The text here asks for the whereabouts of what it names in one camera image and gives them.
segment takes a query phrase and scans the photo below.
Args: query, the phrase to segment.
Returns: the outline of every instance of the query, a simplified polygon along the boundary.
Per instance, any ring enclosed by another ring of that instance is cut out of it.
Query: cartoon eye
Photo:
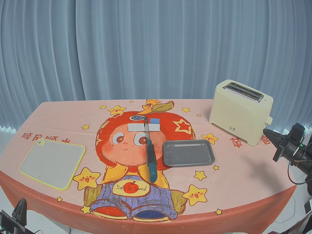
[[[139,132],[135,135],[134,143],[137,146],[145,144],[145,134],[144,132]]]
[[[114,143],[114,144],[119,144],[120,142],[123,141],[123,137],[124,137],[124,135],[123,135],[122,132],[116,133],[116,134],[114,135],[114,137],[113,137],[113,143]]]

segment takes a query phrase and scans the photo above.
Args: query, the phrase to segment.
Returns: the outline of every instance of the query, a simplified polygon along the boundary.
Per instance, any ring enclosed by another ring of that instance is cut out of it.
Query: knife
[[[150,181],[154,183],[157,180],[157,160],[154,145],[149,137],[149,124],[147,116],[144,117],[144,132],[147,154],[147,166],[149,167]]]

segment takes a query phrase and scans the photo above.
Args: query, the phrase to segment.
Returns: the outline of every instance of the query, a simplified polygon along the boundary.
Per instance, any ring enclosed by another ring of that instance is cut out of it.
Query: toaster slot
[[[244,87],[244,86],[237,84],[235,82],[231,82],[230,84],[226,85],[224,87],[224,89],[231,92],[231,93],[242,96],[246,99],[249,99],[249,100],[251,100],[253,102],[257,102],[257,103],[259,103],[264,96],[263,94],[255,91],[255,90]]]

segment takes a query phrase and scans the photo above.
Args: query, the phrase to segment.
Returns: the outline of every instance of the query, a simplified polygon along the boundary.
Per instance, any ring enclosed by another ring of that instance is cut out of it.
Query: apple logo
[[[124,185],[124,192],[128,194],[136,193],[138,191],[138,185],[135,183],[135,181],[128,182]]]

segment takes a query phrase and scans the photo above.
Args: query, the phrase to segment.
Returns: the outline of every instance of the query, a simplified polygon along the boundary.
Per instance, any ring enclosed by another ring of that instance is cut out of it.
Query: table
[[[42,103],[2,154],[0,185],[12,205],[23,197],[29,210],[94,234],[260,234],[279,216],[296,186],[288,179],[286,160],[272,160],[276,148],[268,139],[251,147],[209,124],[212,103],[210,99]],[[154,184],[148,178],[143,135],[127,129],[129,123],[142,123],[142,115],[160,119],[160,131],[150,133],[158,159]],[[75,177],[64,191],[19,172],[40,137],[85,146]],[[216,158],[212,165],[163,164],[164,141],[203,138],[211,143]]]

